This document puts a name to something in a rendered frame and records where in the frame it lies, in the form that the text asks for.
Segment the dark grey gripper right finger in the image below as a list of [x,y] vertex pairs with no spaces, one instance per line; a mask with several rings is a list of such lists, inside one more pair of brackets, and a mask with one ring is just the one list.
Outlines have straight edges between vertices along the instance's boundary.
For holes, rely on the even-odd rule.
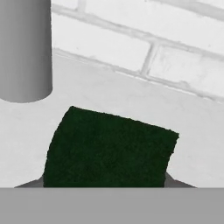
[[168,172],[165,174],[164,186],[166,188],[175,188],[175,187],[193,188],[192,185],[188,185],[187,183],[174,179]]

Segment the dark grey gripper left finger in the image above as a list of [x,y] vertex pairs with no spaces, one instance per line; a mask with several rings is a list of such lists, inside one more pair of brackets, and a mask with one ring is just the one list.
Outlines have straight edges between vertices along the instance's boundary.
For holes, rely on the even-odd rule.
[[17,188],[24,188],[24,187],[42,187],[43,186],[43,178],[35,179],[28,183],[18,185]]

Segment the grey cylinder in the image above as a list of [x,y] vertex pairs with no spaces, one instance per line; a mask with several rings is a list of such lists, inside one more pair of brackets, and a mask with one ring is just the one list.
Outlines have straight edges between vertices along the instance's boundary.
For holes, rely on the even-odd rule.
[[52,91],[51,0],[0,0],[0,99],[36,102]]

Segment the dark green sponge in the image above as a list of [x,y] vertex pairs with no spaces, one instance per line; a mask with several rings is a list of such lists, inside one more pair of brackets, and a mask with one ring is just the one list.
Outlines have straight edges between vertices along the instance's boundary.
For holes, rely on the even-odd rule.
[[179,134],[70,107],[46,156],[45,187],[162,187]]

